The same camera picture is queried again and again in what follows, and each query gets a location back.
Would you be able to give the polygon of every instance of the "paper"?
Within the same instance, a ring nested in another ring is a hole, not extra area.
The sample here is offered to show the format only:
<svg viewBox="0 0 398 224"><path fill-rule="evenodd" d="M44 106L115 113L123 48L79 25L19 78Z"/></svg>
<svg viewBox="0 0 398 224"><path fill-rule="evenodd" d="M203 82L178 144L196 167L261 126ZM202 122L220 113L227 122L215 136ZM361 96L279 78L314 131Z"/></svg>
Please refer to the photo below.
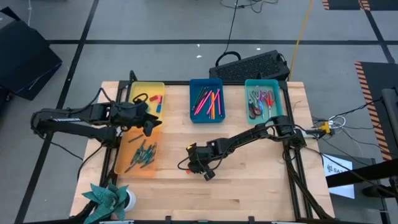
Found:
<svg viewBox="0 0 398 224"><path fill-rule="evenodd" d="M353 163L351 161L346 161L344 159L340 159L334 156L329 156L330 159L333 159L335 162L341 164L342 166L347 167L349 170L353 169ZM322 155L323 158L323 171L325 173L325 176L333 175L333 174L339 174L341 172L347 171L345 168L342 168L341 166L337 165L335 162L332 162L328 158ZM340 186L340 187L331 187L329 188L329 192L331 194L336 194L340 195L343 197L348 197L348 198L355 198L355 193L354 193L354 185L346 185L346 186Z"/></svg>

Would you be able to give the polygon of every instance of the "wooden tabletop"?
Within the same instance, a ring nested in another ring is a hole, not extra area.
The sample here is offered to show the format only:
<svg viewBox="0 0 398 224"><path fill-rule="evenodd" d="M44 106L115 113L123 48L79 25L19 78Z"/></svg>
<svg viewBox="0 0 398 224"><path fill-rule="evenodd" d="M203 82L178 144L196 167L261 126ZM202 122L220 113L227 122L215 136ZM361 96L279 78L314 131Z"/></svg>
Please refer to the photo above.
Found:
<svg viewBox="0 0 398 224"><path fill-rule="evenodd" d="M118 82L103 82L102 87L110 97L116 97ZM290 82L288 87L295 123L310 128L312 119L303 83ZM224 86L223 90L225 120L220 124L193 124L188 110L189 86L166 86L162 142L158 146L155 177L118 177L118 186L128 184L129 190L137 196L136 206L126 213L126 219L164 220L171 215L173 220L243 221L248 220L248 216L254 216L256 221L294 220L281 142L261 139L240 147L222 162L215 170L216 177L208 182L203 175L188 175L177 169L177 163L187 156L188 145L197 142L204 146L206 141L232 137L252 128L246 120L244 87ZM101 95L98 101L105 100ZM307 145L318 150L315 140L308 140ZM85 158L99 146L96 140L88 140ZM81 193L90 191L90 183L97 185L100 181L104 152L102 150L82 168L71 215L80 212L88 203ZM320 156L306 149L301 152L309 191L325 211L334 216ZM304 217L299 190L298 198Z"/></svg>

